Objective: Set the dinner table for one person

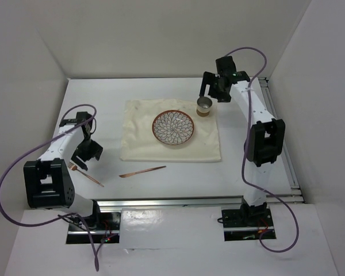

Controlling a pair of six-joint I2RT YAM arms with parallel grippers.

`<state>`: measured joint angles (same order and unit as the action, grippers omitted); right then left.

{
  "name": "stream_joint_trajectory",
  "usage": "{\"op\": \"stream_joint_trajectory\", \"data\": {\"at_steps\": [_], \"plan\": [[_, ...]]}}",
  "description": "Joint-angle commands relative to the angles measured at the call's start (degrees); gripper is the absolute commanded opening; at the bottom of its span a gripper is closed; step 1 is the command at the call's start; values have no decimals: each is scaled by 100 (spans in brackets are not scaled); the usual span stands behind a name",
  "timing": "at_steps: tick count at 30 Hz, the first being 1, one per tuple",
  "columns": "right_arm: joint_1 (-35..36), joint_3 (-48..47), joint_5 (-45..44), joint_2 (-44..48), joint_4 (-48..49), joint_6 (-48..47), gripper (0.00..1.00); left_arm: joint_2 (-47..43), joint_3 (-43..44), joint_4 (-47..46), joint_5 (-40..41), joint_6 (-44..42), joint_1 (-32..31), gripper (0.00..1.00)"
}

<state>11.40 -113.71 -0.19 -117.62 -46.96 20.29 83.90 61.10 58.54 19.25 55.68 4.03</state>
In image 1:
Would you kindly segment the metal cup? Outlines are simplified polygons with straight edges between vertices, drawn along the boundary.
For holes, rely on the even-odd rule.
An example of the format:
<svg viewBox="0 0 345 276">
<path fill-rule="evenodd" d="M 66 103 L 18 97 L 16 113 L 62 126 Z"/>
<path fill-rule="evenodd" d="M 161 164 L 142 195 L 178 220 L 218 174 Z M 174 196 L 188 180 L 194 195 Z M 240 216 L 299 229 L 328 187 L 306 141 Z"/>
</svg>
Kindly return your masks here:
<svg viewBox="0 0 345 276">
<path fill-rule="evenodd" d="M 200 117 L 207 117 L 210 114 L 213 102 L 208 97 L 199 97 L 197 99 L 196 113 Z"/>
</svg>

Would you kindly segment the copper knife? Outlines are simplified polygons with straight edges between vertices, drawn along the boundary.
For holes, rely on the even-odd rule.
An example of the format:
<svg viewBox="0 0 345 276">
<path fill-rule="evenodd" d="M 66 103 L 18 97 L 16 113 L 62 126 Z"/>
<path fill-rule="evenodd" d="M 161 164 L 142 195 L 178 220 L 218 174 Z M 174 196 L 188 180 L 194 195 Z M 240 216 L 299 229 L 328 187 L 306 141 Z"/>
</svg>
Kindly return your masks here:
<svg viewBox="0 0 345 276">
<path fill-rule="evenodd" d="M 147 172 L 150 172 L 150 171 L 160 170 L 160 169 L 163 169 L 163 168 L 166 168 L 166 167 L 167 166 L 159 166 L 159 167 L 148 168 L 148 169 L 141 170 L 141 171 L 130 172 L 130 173 L 127 173 L 127 174 L 121 174 L 121 175 L 119 175 L 119 177 L 120 178 L 127 178 L 127 177 L 131 177 L 131 176 L 134 176 L 134 175 L 137 175 L 137 174 L 142 174 L 142 173 L 147 173 Z"/>
</svg>

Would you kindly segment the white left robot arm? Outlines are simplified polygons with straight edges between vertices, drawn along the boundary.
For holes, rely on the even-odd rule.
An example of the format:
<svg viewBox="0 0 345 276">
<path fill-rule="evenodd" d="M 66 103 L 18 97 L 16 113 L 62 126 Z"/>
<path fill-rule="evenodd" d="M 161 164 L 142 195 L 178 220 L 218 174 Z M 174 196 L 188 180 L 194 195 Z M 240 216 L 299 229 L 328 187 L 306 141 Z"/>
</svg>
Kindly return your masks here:
<svg viewBox="0 0 345 276">
<path fill-rule="evenodd" d="M 102 223 L 98 204 L 77 194 L 70 175 L 70 164 L 88 170 L 86 162 L 99 160 L 103 148 L 91 138 L 93 122 L 81 123 L 91 118 L 88 112 L 77 112 L 72 119 L 62 119 L 59 133 L 63 136 L 53 141 L 35 161 L 24 165 L 24 180 L 28 205 L 36 209 L 57 209 L 82 216 L 88 229 Z"/>
</svg>

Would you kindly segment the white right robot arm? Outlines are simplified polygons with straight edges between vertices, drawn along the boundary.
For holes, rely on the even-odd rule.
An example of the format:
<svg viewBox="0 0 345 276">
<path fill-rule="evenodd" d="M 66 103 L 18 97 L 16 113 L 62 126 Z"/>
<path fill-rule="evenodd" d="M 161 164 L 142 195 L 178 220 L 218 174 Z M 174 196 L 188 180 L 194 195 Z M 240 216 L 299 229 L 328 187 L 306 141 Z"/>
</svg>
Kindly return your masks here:
<svg viewBox="0 0 345 276">
<path fill-rule="evenodd" d="M 232 57 L 217 59 L 216 69 L 216 73 L 203 74 L 200 99 L 211 97 L 225 103 L 235 100 L 248 122 L 242 167 L 248 188 L 239 210 L 224 211 L 219 222 L 226 228 L 254 227 L 269 215 L 267 191 L 273 164 L 282 152 L 285 123 L 267 110 L 251 87 L 250 77 L 236 69 Z"/>
</svg>

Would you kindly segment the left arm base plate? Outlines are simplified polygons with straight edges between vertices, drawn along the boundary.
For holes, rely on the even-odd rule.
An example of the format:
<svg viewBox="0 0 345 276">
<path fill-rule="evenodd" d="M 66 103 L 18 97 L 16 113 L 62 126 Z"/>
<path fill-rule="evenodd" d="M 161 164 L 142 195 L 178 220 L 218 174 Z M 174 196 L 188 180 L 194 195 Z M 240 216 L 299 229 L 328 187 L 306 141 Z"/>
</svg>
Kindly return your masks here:
<svg viewBox="0 0 345 276">
<path fill-rule="evenodd" d="M 78 217 L 65 218 L 68 224 L 66 244 L 90 244 L 87 229 Z M 85 218 L 95 244 L 120 242 L 121 212 L 101 212 L 93 220 Z"/>
</svg>

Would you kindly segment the cream cloth napkin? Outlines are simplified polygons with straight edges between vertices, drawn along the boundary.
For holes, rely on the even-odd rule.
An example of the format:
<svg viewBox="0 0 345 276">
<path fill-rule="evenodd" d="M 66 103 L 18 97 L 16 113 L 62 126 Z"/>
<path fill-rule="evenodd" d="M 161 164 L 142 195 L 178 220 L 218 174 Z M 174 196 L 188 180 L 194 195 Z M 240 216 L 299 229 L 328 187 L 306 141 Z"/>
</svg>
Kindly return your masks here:
<svg viewBox="0 0 345 276">
<path fill-rule="evenodd" d="M 194 101 L 181 99 L 131 100 L 125 104 L 121 155 L 123 161 L 219 162 L 221 160 L 216 107 L 206 117 L 196 112 Z M 161 113 L 178 110 L 194 123 L 191 139 L 181 145 L 165 145 L 152 132 L 152 123 Z"/>
</svg>

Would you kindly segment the floral patterned ceramic plate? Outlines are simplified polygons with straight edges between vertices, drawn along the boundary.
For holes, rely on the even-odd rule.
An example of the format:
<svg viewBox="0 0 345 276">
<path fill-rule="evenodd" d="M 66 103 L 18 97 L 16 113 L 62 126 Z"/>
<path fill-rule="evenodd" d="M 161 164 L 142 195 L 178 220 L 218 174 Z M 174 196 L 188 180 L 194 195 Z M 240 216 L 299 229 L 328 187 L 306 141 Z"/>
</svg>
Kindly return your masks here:
<svg viewBox="0 0 345 276">
<path fill-rule="evenodd" d="M 166 110 L 158 114 L 152 123 L 154 137 L 164 145 L 182 145 L 194 135 L 193 119 L 180 110 Z"/>
</svg>

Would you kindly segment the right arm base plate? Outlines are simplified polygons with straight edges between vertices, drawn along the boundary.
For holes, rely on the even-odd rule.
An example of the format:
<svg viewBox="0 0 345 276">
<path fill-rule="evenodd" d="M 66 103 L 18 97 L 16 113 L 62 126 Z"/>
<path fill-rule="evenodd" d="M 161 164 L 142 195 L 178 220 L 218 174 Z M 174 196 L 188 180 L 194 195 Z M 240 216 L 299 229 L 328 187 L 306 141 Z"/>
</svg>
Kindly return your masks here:
<svg viewBox="0 0 345 276">
<path fill-rule="evenodd" d="M 270 209 L 252 218 L 244 219 L 243 216 L 244 214 L 239 209 L 221 211 L 221 217 L 217 219 L 217 222 L 223 226 L 226 242 L 258 240 L 260 235 L 263 235 L 263 240 L 277 238 Z"/>
</svg>

